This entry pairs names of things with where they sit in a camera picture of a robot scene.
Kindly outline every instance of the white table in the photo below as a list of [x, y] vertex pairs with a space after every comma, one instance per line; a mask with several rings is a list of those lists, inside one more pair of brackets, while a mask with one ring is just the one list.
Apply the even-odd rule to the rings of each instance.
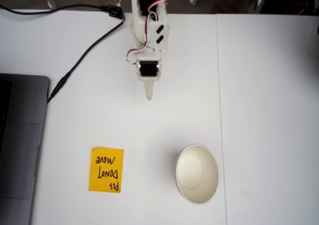
[[318, 224], [319, 18], [217, 18], [228, 225]]
[[[134, 47], [127, 15], [125, 27], [94, 48], [49, 103], [33, 225], [226, 224], [216, 16], [169, 19], [169, 50], [151, 102], [125, 59]], [[46, 75], [52, 91], [118, 23], [103, 12], [0, 11], [0, 72]], [[191, 143], [206, 145], [219, 165], [216, 194], [204, 206], [188, 203], [174, 183], [175, 159]], [[91, 149], [99, 146], [125, 149], [120, 194], [88, 191]]]
[[[50, 102], [32, 224], [317, 224], [319, 19], [170, 20], [151, 102], [125, 62], [134, 46], [128, 23]], [[102, 12], [0, 11], [0, 72], [47, 75], [52, 90], [117, 23]], [[216, 196], [204, 206], [186, 202], [173, 181], [176, 155], [190, 143], [208, 146], [219, 165]], [[97, 146], [125, 149], [120, 194], [87, 191]]]

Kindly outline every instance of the yellow sticky note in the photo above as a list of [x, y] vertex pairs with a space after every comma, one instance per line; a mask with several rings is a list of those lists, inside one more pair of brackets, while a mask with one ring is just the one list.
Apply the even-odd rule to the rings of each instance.
[[92, 149], [89, 191], [120, 193], [124, 149]]

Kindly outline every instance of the paper cup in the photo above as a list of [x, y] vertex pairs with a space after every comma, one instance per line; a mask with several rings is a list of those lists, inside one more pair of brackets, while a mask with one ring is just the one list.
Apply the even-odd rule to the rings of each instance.
[[201, 144], [192, 144], [180, 153], [176, 163], [176, 185], [192, 204], [209, 202], [218, 185], [218, 166], [211, 151]]

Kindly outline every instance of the gray laptop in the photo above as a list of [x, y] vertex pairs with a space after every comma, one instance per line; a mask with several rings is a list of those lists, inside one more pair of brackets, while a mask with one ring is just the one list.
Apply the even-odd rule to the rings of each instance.
[[0, 74], [0, 225], [28, 225], [47, 104], [45, 76]]

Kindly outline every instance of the robotic arm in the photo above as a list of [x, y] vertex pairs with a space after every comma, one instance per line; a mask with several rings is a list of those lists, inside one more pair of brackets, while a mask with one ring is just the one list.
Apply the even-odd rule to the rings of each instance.
[[166, 0], [131, 0], [133, 20], [131, 33], [137, 49], [127, 54], [136, 55], [138, 80], [144, 82], [146, 98], [152, 99], [154, 82], [161, 75], [161, 51], [167, 49], [170, 28], [165, 9]]

